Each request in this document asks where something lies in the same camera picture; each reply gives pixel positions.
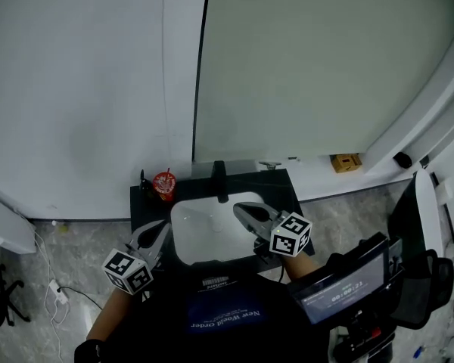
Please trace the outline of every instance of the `power strip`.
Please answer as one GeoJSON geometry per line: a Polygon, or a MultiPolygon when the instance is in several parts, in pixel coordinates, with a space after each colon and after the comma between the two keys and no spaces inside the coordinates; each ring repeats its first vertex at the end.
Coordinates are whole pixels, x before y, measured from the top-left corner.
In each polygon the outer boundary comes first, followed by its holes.
{"type": "Polygon", "coordinates": [[[64,290],[59,291],[59,285],[55,280],[52,280],[48,287],[50,290],[52,290],[52,292],[54,292],[55,296],[61,304],[66,305],[69,302],[69,299],[64,293],[64,290]]]}

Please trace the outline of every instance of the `forearm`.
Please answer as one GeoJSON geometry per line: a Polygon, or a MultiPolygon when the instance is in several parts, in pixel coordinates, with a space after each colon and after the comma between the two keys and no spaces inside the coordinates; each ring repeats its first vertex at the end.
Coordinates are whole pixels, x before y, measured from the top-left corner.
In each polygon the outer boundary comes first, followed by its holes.
{"type": "Polygon", "coordinates": [[[120,289],[115,289],[89,331],[86,340],[106,341],[126,317],[131,306],[132,296],[120,289]]]}
{"type": "Polygon", "coordinates": [[[295,257],[282,256],[281,258],[291,280],[297,280],[319,268],[316,262],[303,251],[295,257]]]}

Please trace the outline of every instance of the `faucet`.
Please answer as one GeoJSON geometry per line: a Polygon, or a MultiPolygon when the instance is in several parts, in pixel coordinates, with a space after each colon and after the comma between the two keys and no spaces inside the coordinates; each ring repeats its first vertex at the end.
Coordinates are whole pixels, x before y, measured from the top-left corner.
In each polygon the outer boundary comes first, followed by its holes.
{"type": "Polygon", "coordinates": [[[210,183],[219,203],[227,203],[229,201],[229,195],[227,194],[227,173],[225,172],[225,163],[223,161],[213,162],[210,183]]]}

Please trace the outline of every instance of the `black desk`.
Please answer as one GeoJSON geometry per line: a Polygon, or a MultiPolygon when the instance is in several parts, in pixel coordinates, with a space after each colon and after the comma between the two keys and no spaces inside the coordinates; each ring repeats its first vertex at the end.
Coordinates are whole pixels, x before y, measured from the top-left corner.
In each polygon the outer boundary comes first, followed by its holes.
{"type": "MultiPolygon", "coordinates": [[[[227,176],[226,187],[228,194],[254,192],[262,197],[264,203],[269,204],[278,211],[285,210],[289,213],[303,215],[293,185],[289,179],[288,171],[285,169],[230,175],[227,176]]],[[[216,195],[210,187],[210,178],[181,180],[176,184],[175,202],[215,196],[216,195]]],[[[159,203],[155,207],[146,206],[141,197],[139,186],[130,188],[129,197],[131,203],[132,232],[149,222],[160,219],[169,220],[173,203],[159,203]]],[[[309,255],[315,253],[311,239],[309,239],[309,243],[304,247],[304,251],[309,255]]],[[[187,265],[176,255],[172,235],[169,235],[169,237],[166,238],[162,253],[161,269],[163,269],[164,272],[178,271],[179,269],[187,268],[187,265]]],[[[256,273],[277,268],[281,265],[278,257],[273,257],[272,261],[265,263],[258,256],[235,259],[226,263],[256,273]]],[[[154,275],[155,278],[159,277],[157,273],[154,273],[154,275]]]]}

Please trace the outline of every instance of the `white sink basin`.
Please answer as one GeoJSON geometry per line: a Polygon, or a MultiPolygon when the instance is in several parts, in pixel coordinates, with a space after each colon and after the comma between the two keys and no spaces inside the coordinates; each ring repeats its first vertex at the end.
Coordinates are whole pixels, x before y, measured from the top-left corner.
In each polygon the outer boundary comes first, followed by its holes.
{"type": "Polygon", "coordinates": [[[216,197],[178,202],[171,212],[176,254],[187,265],[205,261],[230,261],[252,256],[256,236],[235,218],[238,202],[263,202],[254,192],[229,195],[227,203],[216,197]]]}

